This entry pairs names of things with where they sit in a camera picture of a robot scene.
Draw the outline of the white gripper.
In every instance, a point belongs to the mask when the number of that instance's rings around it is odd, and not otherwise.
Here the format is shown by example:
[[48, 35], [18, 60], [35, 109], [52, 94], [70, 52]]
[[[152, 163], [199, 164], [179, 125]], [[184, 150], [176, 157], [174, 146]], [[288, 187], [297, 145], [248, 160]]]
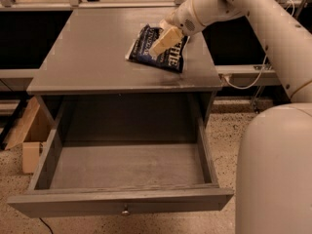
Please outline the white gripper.
[[195, 11], [194, 0], [183, 2], [178, 8], [168, 14], [165, 19], [162, 19], [159, 22], [159, 26], [164, 31], [149, 49], [149, 54], [152, 57], [158, 57], [170, 47], [179, 43], [183, 38], [183, 34], [191, 36], [205, 28]]

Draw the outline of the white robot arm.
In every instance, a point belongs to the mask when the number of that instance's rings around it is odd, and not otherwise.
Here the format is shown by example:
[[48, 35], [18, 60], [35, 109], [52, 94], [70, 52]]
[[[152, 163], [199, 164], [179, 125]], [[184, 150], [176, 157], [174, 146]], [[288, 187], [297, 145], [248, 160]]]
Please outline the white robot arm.
[[236, 234], [312, 234], [312, 34], [276, 0], [186, 0], [161, 20], [152, 52], [244, 16], [290, 103], [248, 125], [236, 172]]

